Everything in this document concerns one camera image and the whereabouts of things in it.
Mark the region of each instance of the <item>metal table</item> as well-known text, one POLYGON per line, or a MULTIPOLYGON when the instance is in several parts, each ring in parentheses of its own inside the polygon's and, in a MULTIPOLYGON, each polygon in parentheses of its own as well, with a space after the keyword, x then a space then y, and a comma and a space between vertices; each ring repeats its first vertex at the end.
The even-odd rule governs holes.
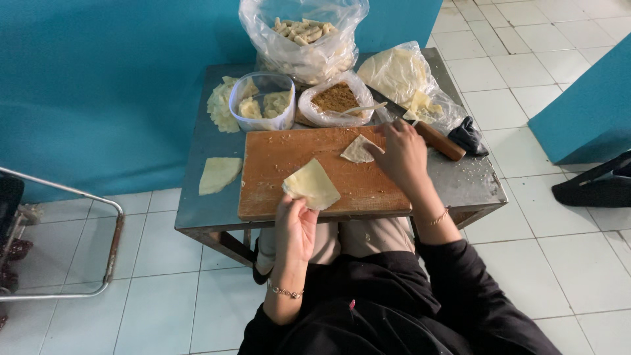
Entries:
MULTIPOLYGON (((455 103, 462 105, 438 50, 426 48, 421 52, 429 63, 432 75, 440 88, 455 103)), ((373 54, 375 53, 360 54, 355 70, 373 54)), ((206 68, 191 151, 175 219, 175 230, 250 267, 254 261, 254 252, 250 249, 250 230, 271 227, 274 222, 243 222, 237 217, 240 176, 218 193, 199 196, 198 188, 206 158, 242 158, 245 150, 245 133, 243 131, 219 132, 206 113, 206 101, 213 89, 223 82, 222 76, 240 78, 253 70, 253 64, 221 64, 206 68), (237 240, 228 233, 228 231, 238 230, 244 230, 243 241, 237 240)), ((442 153, 430 148, 427 170, 440 198, 446 206, 450 207, 449 214, 459 229, 507 203, 504 189, 487 157, 465 156, 459 162, 453 162, 442 153)), ((366 219, 373 216, 353 216, 352 218, 361 219, 362 217, 366 219)), ((350 219, 351 217, 336 217, 334 220, 350 219)), ((320 222, 334 220, 319 219, 320 222)))

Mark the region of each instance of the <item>wooden knife handle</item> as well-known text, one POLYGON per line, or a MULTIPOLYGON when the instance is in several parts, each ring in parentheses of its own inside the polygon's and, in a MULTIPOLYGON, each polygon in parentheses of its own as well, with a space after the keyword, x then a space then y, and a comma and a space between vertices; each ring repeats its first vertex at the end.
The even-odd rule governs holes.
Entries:
POLYGON ((439 152, 448 156, 454 162, 459 161, 467 152, 459 145, 455 144, 449 138, 442 135, 429 124, 419 121, 416 126, 416 132, 423 137, 427 144, 436 148, 439 152))

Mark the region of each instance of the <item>person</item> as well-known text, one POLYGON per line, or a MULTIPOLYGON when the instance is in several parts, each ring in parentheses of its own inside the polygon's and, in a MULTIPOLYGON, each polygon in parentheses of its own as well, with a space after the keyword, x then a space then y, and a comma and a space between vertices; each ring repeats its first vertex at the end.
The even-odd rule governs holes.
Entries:
POLYGON ((462 239, 423 138, 402 120, 375 131, 386 151, 365 148, 410 200, 419 243, 406 219, 316 225, 318 211, 285 195, 257 240, 268 290, 239 354, 560 354, 462 239))

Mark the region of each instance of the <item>bracelet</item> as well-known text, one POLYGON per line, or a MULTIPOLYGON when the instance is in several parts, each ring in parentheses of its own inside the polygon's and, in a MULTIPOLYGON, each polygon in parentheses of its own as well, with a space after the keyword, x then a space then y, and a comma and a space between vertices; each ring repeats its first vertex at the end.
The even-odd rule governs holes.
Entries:
POLYGON ((268 289, 271 289, 273 293, 284 294, 286 296, 290 296, 293 299, 299 299, 302 297, 302 294, 305 293, 305 290, 302 290, 300 292, 291 292, 291 291, 280 289, 279 287, 272 286, 269 279, 268 279, 268 289))
POLYGON ((433 221, 430 221, 430 222, 426 222, 426 223, 424 223, 424 224, 421 224, 421 226, 422 226, 422 227, 431 227, 431 226, 435 226, 435 225, 437 225, 438 223, 441 223, 441 222, 442 222, 442 220, 444 220, 444 219, 445 219, 445 217, 447 217, 447 215, 448 215, 448 214, 449 214, 449 208, 445 208, 445 212, 444 212, 444 213, 443 213, 440 217, 436 218, 436 219, 435 219, 435 220, 433 220, 433 221))

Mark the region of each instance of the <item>teal wall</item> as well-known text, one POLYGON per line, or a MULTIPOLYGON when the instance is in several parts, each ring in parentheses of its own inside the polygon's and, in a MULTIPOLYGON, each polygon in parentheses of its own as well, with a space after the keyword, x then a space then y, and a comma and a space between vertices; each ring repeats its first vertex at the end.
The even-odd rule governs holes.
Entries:
POLYGON ((631 148, 629 63, 631 36, 528 122, 551 162, 606 162, 631 148))
MULTIPOLYGON (((440 4, 372 0, 356 32, 360 51, 423 46, 440 4)), ((238 7, 1 1, 0 166, 98 195, 179 186, 204 68, 254 60, 238 7)), ((29 184, 24 200, 73 197, 29 184)))

